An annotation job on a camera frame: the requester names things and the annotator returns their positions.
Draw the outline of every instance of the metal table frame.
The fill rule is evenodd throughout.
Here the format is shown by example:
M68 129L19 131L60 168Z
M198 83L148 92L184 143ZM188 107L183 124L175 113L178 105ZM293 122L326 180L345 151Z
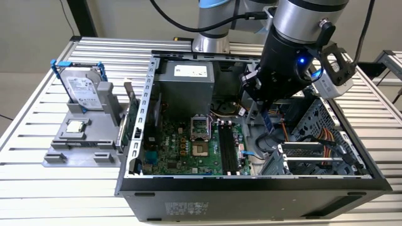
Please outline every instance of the metal table frame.
M83 38L68 43L57 60L102 61L115 85L114 94L119 101L128 101L123 79L132 80L140 96L152 49L190 51L191 43ZM262 49L262 45L231 44L234 54L259 55ZM335 102L394 192L331 220L192 222L192 225L402 224L402 115L359 69L353 80L354 87ZM0 138L0 224L139 224L126 200L114 196L119 168L41 166L67 113L67 99L49 70Z

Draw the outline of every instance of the motherboard chip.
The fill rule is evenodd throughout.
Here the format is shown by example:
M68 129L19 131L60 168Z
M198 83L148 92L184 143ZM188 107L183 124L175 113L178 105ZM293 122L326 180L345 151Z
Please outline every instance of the motherboard chip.
M168 169L175 169L178 167L176 162L168 162Z
M208 156L208 143L207 142L194 142L192 143L192 156Z

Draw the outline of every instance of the white tag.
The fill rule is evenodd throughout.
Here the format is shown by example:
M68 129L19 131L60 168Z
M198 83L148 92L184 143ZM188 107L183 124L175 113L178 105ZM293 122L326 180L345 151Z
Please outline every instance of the white tag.
M243 116L244 113L246 113L246 109L244 109L244 108L240 108L240 110L239 110L239 116Z
M206 77L208 77L207 66L176 65L175 66L175 76L206 78Z
M68 146L82 146L82 143L65 143Z
M77 77L67 77L67 81L79 105L88 110L103 110L92 81Z

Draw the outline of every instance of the black connector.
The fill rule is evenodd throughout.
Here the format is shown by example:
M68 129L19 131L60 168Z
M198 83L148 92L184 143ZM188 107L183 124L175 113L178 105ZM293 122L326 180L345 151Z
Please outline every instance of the black connector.
M268 18L266 12L248 12L244 13L246 20L266 20Z
M142 129L136 127L136 132L134 134L134 138L139 138L140 137L140 132L142 132Z

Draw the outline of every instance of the black cable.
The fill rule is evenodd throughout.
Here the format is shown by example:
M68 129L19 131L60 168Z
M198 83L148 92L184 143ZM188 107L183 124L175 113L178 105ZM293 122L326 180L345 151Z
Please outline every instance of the black cable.
M13 120L11 117L7 117L7 116L4 116L3 114L0 114L0 117L3 117L4 119L8 119L8 120Z
M379 86L379 83L382 82L382 80L385 79L385 77L387 77L387 75L389 75L390 72L391 72L391 71L389 71L389 72L385 74L385 76L382 77L382 79L379 80L379 82L377 83L375 86Z
M163 16L163 18L172 24L175 25L178 28L180 28L182 30L186 30L188 32L206 32L210 31L226 24L228 24L231 21L238 20L238 19L267 19L267 15L264 12L250 12L242 15L236 15L231 18L227 18L226 20L220 21L219 23L208 26L208 27L203 27L203 28L191 28L191 27L186 27L183 25L180 25L176 21L174 21L170 16L162 11L160 7L158 6L155 0L150 0L151 4L155 8L155 10L159 12L159 14Z
M258 157L256 155L251 154L252 157L255 157L259 160L264 160L263 158Z
M69 26L71 32L73 33L73 36L75 36L73 27L71 26L68 18L67 18L67 15L65 15L65 10L64 10L63 2L61 2L61 0L59 0L59 1L60 1L60 4L61 4L61 9L63 9L64 17L65 17L65 20L68 22L68 26Z
M398 96L395 97L394 101L391 102L393 105L397 103L399 97L401 97L401 94L398 94Z
M263 149L263 148L259 146L259 141L260 141L266 136L268 136L268 133L262 133L262 134L258 136L258 138L255 139L254 144L255 144L255 147L256 147L258 150L260 150L260 151L264 152L264 153L271 153L271 152L274 152L274 150Z
M366 37L366 33L367 33L367 29L369 29L369 24L370 24L370 20L371 20L374 3L375 3L375 0L370 0L369 9L367 9L367 15L366 15L366 21L365 21L362 33L359 35L359 43L358 43L358 48L357 48L357 54L354 56L354 61L353 61L354 65L357 65L358 62L359 62L359 55L361 55L361 52L362 52L365 37Z

